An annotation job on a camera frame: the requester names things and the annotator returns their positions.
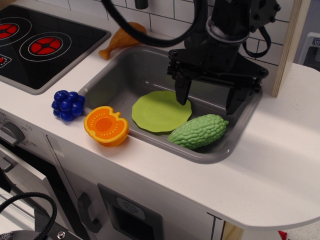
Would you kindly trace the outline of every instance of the black cable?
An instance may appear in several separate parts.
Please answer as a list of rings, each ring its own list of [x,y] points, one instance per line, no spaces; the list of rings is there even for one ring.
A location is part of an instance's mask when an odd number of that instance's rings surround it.
[[[245,41],[242,46],[246,52],[246,54],[248,54],[250,57],[252,58],[261,58],[263,57],[264,55],[266,55],[271,47],[271,38],[266,30],[266,28],[264,26],[260,27],[259,28],[259,31],[262,35],[262,37],[264,38],[265,42],[266,42],[266,50],[262,51],[262,52],[252,52],[252,51],[249,51],[247,49],[247,42]]]
[[[51,229],[51,227],[55,223],[55,219],[57,216],[57,205],[56,205],[55,201],[51,197],[49,197],[48,195],[45,195],[40,192],[26,192],[26,193],[21,193],[21,194],[15,195],[15,196],[9,198],[8,200],[4,201],[0,205],[0,213],[6,207],[8,207],[10,204],[12,204],[13,202],[15,202],[19,199],[31,198],[31,197],[46,199],[47,201],[50,202],[50,204],[52,206],[52,216],[51,216],[49,222],[47,223],[45,228],[38,234],[38,236],[36,236],[34,239],[34,240],[42,240],[42,239],[44,239],[44,237],[46,237],[47,233],[49,232],[49,230]]]
[[[136,30],[130,24],[128,24],[127,21],[121,16],[121,14],[117,11],[117,9],[115,8],[111,0],[101,0],[101,1],[105,9],[111,15],[111,17],[113,17],[113,19],[119,24],[119,26],[123,28],[128,34],[130,34],[133,38],[135,38],[136,40],[138,40],[139,42],[145,45],[159,47],[159,48],[171,47],[185,40],[196,28],[197,23],[200,19],[201,8],[202,8],[202,0],[194,0],[194,1],[197,1],[198,7],[195,10],[195,16],[194,16],[192,25],[181,36],[174,39],[170,39],[170,40],[164,40],[164,39],[159,39],[159,38],[145,35],[142,32]]]

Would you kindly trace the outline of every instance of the tile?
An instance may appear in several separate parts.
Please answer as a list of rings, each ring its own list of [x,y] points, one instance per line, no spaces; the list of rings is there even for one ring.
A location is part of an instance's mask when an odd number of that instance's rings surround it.
[[[102,2],[95,0],[69,0],[70,9],[76,12],[108,19],[107,11]]]
[[[38,2],[55,5],[65,9],[70,9],[68,0],[38,0]]]
[[[187,22],[178,21],[157,15],[150,15],[150,21],[152,32],[174,38],[182,35],[191,26],[191,24]]]
[[[174,0],[148,0],[148,4],[148,8],[139,11],[174,18]],[[135,0],[126,0],[126,6],[129,9],[136,9]]]
[[[144,26],[147,31],[151,30],[149,13],[128,9],[121,6],[116,6],[116,9],[127,22],[136,22]]]
[[[277,0],[281,10],[276,14],[275,18],[282,21],[289,22],[294,0]]]
[[[126,7],[126,0],[112,0],[113,5]]]
[[[216,2],[216,0],[208,0],[208,5],[209,6],[214,6],[215,2]]]
[[[246,40],[246,48],[250,51],[250,52],[253,52],[253,53],[256,53],[257,50],[258,50],[258,43],[259,43],[259,40],[258,39],[254,39],[254,38],[248,38]],[[247,57],[247,58],[251,58],[245,51],[244,47],[241,45],[240,46],[240,49],[239,49],[239,53],[244,56],[244,57]]]
[[[273,43],[282,44],[282,45],[284,44],[288,25],[289,23],[283,22],[283,21],[275,21],[274,23],[269,23],[265,25],[265,29],[270,35],[271,41]],[[264,39],[258,30],[255,33],[251,33],[250,37],[261,39],[261,40]]]
[[[266,42],[260,41],[259,47],[258,47],[258,53],[263,52],[264,50],[266,50],[266,48],[267,48]],[[268,53],[265,56],[257,59],[266,63],[279,65],[282,49],[283,49],[283,45],[271,44],[271,47]]]
[[[195,6],[193,2],[174,0],[174,19],[192,23],[195,17]]]

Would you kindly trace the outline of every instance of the cabinet handle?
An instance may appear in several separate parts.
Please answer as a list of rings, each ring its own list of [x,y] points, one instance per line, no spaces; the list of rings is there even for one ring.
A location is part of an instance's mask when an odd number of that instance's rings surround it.
[[[98,219],[94,219],[93,221],[90,219],[88,208],[91,205],[91,200],[88,194],[85,192],[81,194],[78,198],[78,211],[81,222],[85,225],[85,227],[93,233],[98,233],[102,228],[102,225]]]

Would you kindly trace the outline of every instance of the red burner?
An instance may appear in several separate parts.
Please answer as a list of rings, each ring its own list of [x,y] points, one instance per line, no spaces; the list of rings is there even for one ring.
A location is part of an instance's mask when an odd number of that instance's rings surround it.
[[[35,55],[48,55],[56,52],[62,46],[62,42],[56,37],[43,37],[34,41],[30,46],[31,53]]]
[[[0,25],[0,39],[6,39],[18,31],[18,26],[13,23],[4,23]]]

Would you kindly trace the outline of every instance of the wooden panel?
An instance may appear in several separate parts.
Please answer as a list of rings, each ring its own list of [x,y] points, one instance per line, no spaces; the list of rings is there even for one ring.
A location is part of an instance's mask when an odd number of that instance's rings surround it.
[[[229,222],[225,222],[222,240],[242,240],[244,230]]]
[[[284,79],[294,62],[300,36],[304,28],[305,20],[311,0],[294,0],[289,26],[286,32],[283,50],[278,66],[275,83],[272,89],[272,97],[277,97]]]
[[[0,0],[0,9],[3,9],[4,7],[8,6],[9,4],[12,4],[16,0]]]

